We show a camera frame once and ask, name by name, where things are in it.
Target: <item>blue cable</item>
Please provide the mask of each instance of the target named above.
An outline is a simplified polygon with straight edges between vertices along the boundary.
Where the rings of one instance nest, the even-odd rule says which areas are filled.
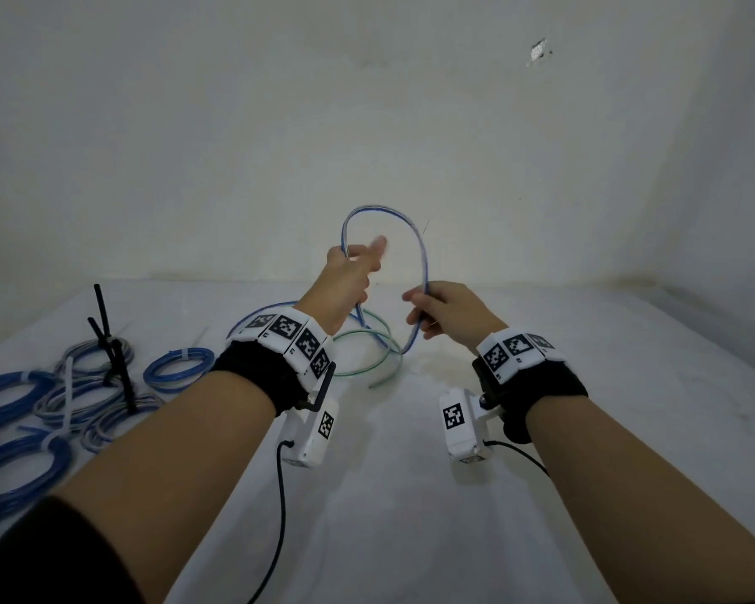
[[[123,359],[126,365],[130,365],[131,361],[134,359],[134,349],[126,339],[122,339],[121,337],[107,337],[110,343],[114,338],[117,338],[121,342],[121,348],[123,349]],[[98,344],[97,339],[90,339],[90,341],[84,341],[83,343],[78,343],[70,346],[64,352],[64,355],[59,361],[59,364],[56,365],[56,374],[61,375],[62,373],[64,373],[64,363],[67,361],[68,356],[73,357],[73,365],[75,365],[84,356],[88,356],[90,354],[98,354],[99,352],[103,353],[103,350],[101,349],[101,345]],[[99,375],[105,375],[106,373],[109,373],[111,367],[112,364],[109,361],[94,369],[79,369],[73,366],[73,378],[97,377]]]
[[[216,361],[216,355],[207,348],[187,348],[187,359],[201,360],[201,362],[195,366],[191,366],[189,369],[177,373],[160,375],[160,371],[168,365],[182,361],[182,350],[174,349],[151,362],[142,374],[142,379],[157,392],[162,392],[163,394],[179,394],[190,387],[193,383],[192,378],[196,375],[204,375],[212,368],[213,363]],[[181,382],[188,379],[191,380],[190,383],[180,385]]]
[[[74,409],[70,418],[70,431],[79,432],[84,424],[87,424],[93,417],[100,415],[115,403],[123,400],[123,385],[116,379],[110,379],[108,385],[104,385],[103,377],[82,377],[73,379],[73,400],[75,401],[81,395],[92,390],[103,388],[113,388],[115,391],[107,398],[87,406],[81,406]],[[45,426],[51,430],[61,428],[64,421],[64,395],[65,390],[62,385],[50,393],[50,396],[42,398],[34,407],[34,414],[39,417]]]
[[[32,434],[0,445],[0,467],[19,457],[41,452],[41,444],[49,432],[38,428],[23,429]],[[53,464],[44,474],[24,486],[0,494],[0,519],[30,505],[67,473],[73,457],[70,444],[64,438],[55,436],[50,441],[48,450],[53,454]]]
[[[137,407],[137,414],[149,413],[156,411],[164,403],[161,398],[151,394],[137,396],[134,399],[134,405]],[[109,409],[95,416],[89,424],[81,431],[81,446],[89,452],[99,453],[107,445],[114,441],[111,431],[114,430],[121,422],[132,417],[126,409],[125,403],[117,403]]]
[[[56,376],[46,371],[27,371],[26,381],[22,380],[22,375],[22,371],[0,375],[0,391],[16,385],[34,384],[34,388],[25,396],[0,406],[0,426],[5,426],[30,413],[34,405],[53,390],[57,382]]]
[[[344,224],[341,226],[341,251],[344,253],[344,256],[349,258],[349,249],[348,249],[348,243],[347,243],[347,224],[349,223],[349,219],[355,216],[356,214],[359,214],[361,212],[383,212],[385,214],[392,214],[393,216],[399,218],[401,221],[405,222],[411,227],[411,230],[414,231],[414,235],[417,237],[417,242],[419,242],[419,251],[422,253],[422,259],[423,259],[423,290],[425,294],[428,292],[428,272],[427,272],[427,252],[425,251],[425,244],[423,242],[423,236],[417,229],[416,224],[413,223],[411,218],[403,214],[403,212],[400,212],[399,210],[396,210],[394,208],[390,208],[386,205],[362,205],[359,208],[355,208],[350,212],[346,218],[344,218]],[[364,319],[364,312],[361,307],[361,304],[358,303],[355,305],[355,312],[357,314],[358,323],[363,326],[363,328],[368,328],[371,330],[371,327],[366,324],[366,320]],[[417,333],[419,332],[419,325],[422,323],[422,320],[417,320],[416,324],[414,324],[414,328],[411,331],[411,334],[408,336],[408,341],[406,341],[405,346],[403,347],[402,354],[407,354],[408,350],[411,349],[411,346],[414,344],[414,340],[417,338]],[[377,341],[383,345],[384,347],[388,347],[388,345],[378,336],[374,336]]]

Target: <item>black sleeve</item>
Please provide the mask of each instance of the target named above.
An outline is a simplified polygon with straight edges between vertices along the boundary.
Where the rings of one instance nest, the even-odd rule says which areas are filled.
[[[46,497],[0,538],[0,602],[140,602],[111,545],[56,497]]]

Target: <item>black cable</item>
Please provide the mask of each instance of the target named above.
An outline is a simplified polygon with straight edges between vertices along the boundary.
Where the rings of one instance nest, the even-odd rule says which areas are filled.
[[[493,445],[500,445],[502,447],[508,447],[509,449],[513,449],[514,451],[519,453],[521,456],[527,457],[534,464],[539,466],[539,469],[542,470],[546,475],[548,475],[548,478],[551,478],[551,475],[548,474],[548,471],[546,470],[546,468],[542,464],[540,464],[538,461],[536,461],[533,457],[531,457],[528,453],[524,452],[520,447],[509,445],[508,443],[504,443],[502,440],[485,440],[484,445],[486,445],[487,447],[492,447]]]
[[[254,595],[249,600],[249,604],[252,604],[255,600],[257,600],[260,597],[260,594],[263,592],[263,589],[266,588],[266,584],[269,582],[269,579],[271,578],[271,574],[274,571],[274,568],[277,567],[277,560],[279,559],[279,552],[282,549],[282,538],[285,536],[285,487],[282,485],[282,458],[280,457],[280,454],[282,453],[282,446],[286,446],[288,448],[291,448],[294,446],[294,442],[292,440],[283,440],[282,443],[277,445],[277,483],[279,483],[279,506],[280,506],[280,525],[279,525],[279,540],[277,541],[277,550],[274,552],[274,558],[271,561],[271,566],[269,567],[269,571],[266,573],[266,577],[263,579],[263,582],[260,584],[260,587],[258,587],[258,590],[254,592]]]

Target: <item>black wristband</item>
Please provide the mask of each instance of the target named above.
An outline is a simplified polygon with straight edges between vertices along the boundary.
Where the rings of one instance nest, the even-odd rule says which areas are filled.
[[[482,405],[503,407],[503,433],[519,445],[531,443],[526,414],[538,400],[545,396],[587,396],[587,389],[564,362],[546,360],[521,369],[503,385],[497,383],[481,358],[473,361],[473,369],[484,392]]]
[[[282,354],[256,341],[233,341],[210,370],[225,370],[251,381],[271,399],[277,415],[307,399],[307,392]]]

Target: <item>zip tie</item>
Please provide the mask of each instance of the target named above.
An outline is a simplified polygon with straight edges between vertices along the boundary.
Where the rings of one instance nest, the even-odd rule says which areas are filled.
[[[57,436],[62,436],[65,440],[70,435],[70,418],[73,413],[73,356],[68,356],[64,363],[64,416],[62,417],[62,426],[59,430],[54,430],[43,440],[40,448],[47,451],[50,442]]]

